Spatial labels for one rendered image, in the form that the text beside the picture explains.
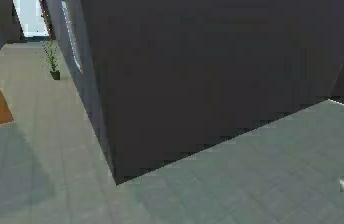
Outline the framed picture on wall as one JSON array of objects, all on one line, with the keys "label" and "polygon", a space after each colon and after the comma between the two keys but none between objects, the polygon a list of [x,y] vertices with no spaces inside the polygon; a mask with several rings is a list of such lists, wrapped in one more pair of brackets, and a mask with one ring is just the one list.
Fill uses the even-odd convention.
[{"label": "framed picture on wall", "polygon": [[71,22],[71,17],[69,14],[69,8],[68,8],[67,0],[61,0],[61,7],[62,7],[64,19],[65,19],[65,24],[66,24],[66,28],[67,28],[67,34],[68,34],[68,39],[69,39],[70,46],[71,46],[73,60],[75,62],[76,67],[78,68],[78,70],[82,73],[83,70],[82,70],[82,66],[80,63],[80,57],[79,57],[79,52],[78,52],[78,48],[77,48],[77,41],[76,41],[75,33],[73,30],[72,22]]}]

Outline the brown wooden room door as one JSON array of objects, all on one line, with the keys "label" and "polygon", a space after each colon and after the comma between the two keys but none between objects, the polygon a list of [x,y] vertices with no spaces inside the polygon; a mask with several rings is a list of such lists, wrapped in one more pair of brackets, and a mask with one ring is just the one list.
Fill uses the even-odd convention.
[{"label": "brown wooden room door", "polygon": [[48,32],[48,36],[50,40],[54,40],[56,38],[55,33],[53,31],[51,16],[49,13],[48,5],[46,0],[39,0],[39,4],[42,10],[42,17],[44,19],[44,23]]}]

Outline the green potted house plant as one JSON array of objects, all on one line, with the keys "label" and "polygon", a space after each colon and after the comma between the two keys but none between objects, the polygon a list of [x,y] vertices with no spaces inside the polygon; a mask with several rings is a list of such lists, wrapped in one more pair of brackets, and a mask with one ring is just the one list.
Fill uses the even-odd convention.
[{"label": "green potted house plant", "polygon": [[58,70],[57,46],[53,40],[44,41],[42,47],[45,53],[45,60],[48,63],[49,71],[54,80],[60,79]]}]

